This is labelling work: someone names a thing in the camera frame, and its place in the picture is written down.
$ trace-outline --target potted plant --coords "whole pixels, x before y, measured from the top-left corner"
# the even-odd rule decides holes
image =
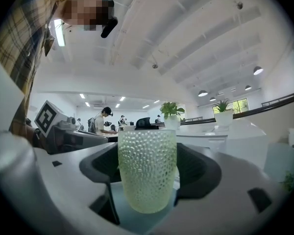
[[[165,126],[169,130],[178,130],[180,128],[181,119],[180,113],[184,113],[185,110],[183,108],[177,108],[176,103],[167,102],[164,103],[160,111],[164,114]]]
[[[219,126],[229,126],[233,121],[233,110],[228,109],[229,99],[225,99],[224,101],[220,100],[220,103],[214,104],[214,108],[216,109],[215,119]]]

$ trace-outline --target textured glass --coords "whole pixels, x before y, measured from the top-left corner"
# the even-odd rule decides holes
[[[141,213],[162,210],[169,202],[175,177],[175,131],[119,132],[118,156],[130,206]]]

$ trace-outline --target railing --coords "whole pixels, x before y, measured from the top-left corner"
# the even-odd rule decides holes
[[[181,120],[181,122],[190,122],[190,121],[197,121],[197,120],[202,120],[202,117],[188,118],[185,120]]]
[[[287,105],[287,104],[293,103],[293,102],[294,102],[294,95],[291,96],[291,97],[288,97],[288,98],[286,98],[284,100],[281,100],[279,102],[276,102],[274,104],[270,104],[268,106],[263,106],[261,108],[257,108],[257,109],[250,110],[250,111],[247,111],[247,112],[241,112],[241,113],[233,114],[233,119],[244,118],[244,117],[259,114],[259,113],[262,113],[262,112],[267,112],[267,111],[274,110],[276,108],[282,107],[284,105]],[[216,122],[215,118],[188,121],[188,122],[184,121],[184,122],[181,122],[181,125],[202,124],[202,123],[212,123],[212,122]],[[164,123],[152,124],[152,125],[165,126]]]
[[[262,107],[265,107],[265,106],[268,106],[268,105],[272,105],[272,104],[274,104],[274,103],[280,102],[281,100],[285,100],[285,99],[290,98],[290,97],[292,97],[292,96],[294,96],[294,93],[289,94],[289,95],[287,95],[287,96],[283,96],[283,97],[280,97],[280,98],[274,99],[274,100],[271,100],[271,101],[268,101],[268,102],[264,102],[264,103],[262,103],[261,105],[262,105]]]
[[[185,122],[194,122],[194,121],[199,121],[202,120],[202,117],[194,117],[194,118],[188,118],[188,119],[181,119],[181,123],[185,123]],[[152,123],[151,125],[156,125],[156,126],[163,126],[164,123]]]

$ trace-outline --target white desk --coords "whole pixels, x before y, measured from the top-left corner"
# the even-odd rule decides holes
[[[265,132],[245,118],[233,120],[227,128],[218,128],[216,123],[182,125],[176,139],[245,159],[261,169],[265,166],[269,145]]]

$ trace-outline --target window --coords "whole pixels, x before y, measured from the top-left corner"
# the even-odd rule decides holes
[[[212,109],[214,114],[218,113],[215,107],[212,107]],[[247,98],[229,103],[228,109],[233,109],[234,114],[249,111]]]

